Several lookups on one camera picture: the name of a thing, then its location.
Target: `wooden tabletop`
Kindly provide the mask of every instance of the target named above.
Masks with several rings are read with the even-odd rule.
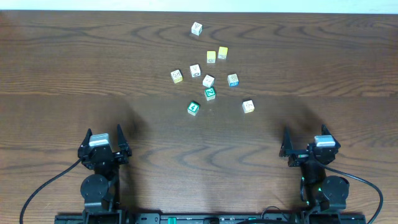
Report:
[[[203,24],[199,37],[192,24]],[[398,214],[398,16],[3,11],[0,14],[0,223],[77,160],[88,128],[133,156],[122,203],[164,213],[304,207],[300,169],[279,158],[283,127],[304,148],[326,124],[341,149],[331,167],[384,194],[376,223]],[[206,51],[228,47],[206,64]],[[201,77],[189,66],[199,64]],[[174,84],[170,72],[184,80]],[[227,75],[237,73],[230,88]],[[207,102],[201,84],[216,78]],[[255,110],[244,114],[243,100]],[[187,113],[192,100],[201,104]],[[78,165],[30,203],[26,223],[84,209]],[[374,189],[350,181],[346,212],[371,218]]]

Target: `cube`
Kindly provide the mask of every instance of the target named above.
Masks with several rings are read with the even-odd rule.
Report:
[[[216,52],[215,51],[207,52],[207,63],[216,63]]]
[[[189,69],[191,70],[192,77],[200,76],[200,67],[199,67],[199,65],[189,66]]]
[[[203,85],[207,88],[210,88],[214,84],[214,78],[206,75],[205,78],[203,79]]]
[[[227,47],[220,47],[218,49],[218,59],[226,59],[226,53],[228,52]]]
[[[243,107],[244,113],[250,113],[250,112],[254,111],[253,101],[251,101],[251,100],[243,102],[242,107]]]
[[[188,106],[188,113],[196,116],[198,111],[199,111],[199,104],[191,102]]]
[[[192,34],[199,35],[201,33],[201,28],[202,28],[201,24],[194,22],[191,28]]]
[[[216,91],[213,87],[208,88],[205,90],[205,96],[207,101],[214,100],[216,98]]]
[[[239,84],[238,76],[236,74],[228,75],[229,87],[237,86]]]
[[[172,79],[174,83],[178,83],[180,81],[182,81],[182,74],[180,72],[180,70],[176,70],[174,72],[171,73],[172,74]]]

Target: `yellow cube face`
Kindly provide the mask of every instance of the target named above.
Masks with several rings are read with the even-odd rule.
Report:
[[[215,51],[207,52],[207,63],[216,63],[216,52]]]
[[[176,78],[176,79],[174,80],[174,83],[178,83],[178,82],[180,82],[180,81],[182,81],[182,77]]]
[[[226,59],[226,54],[228,53],[227,47],[220,47],[218,49],[218,59]]]

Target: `blue cube face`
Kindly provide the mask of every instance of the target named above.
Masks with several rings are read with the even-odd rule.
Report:
[[[233,83],[231,83],[231,84],[229,84],[229,86],[231,87],[231,86],[237,86],[239,84],[239,82],[233,82]]]

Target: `white wall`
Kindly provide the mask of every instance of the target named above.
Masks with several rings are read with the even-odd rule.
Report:
[[[397,14],[398,0],[0,0],[0,9]]]

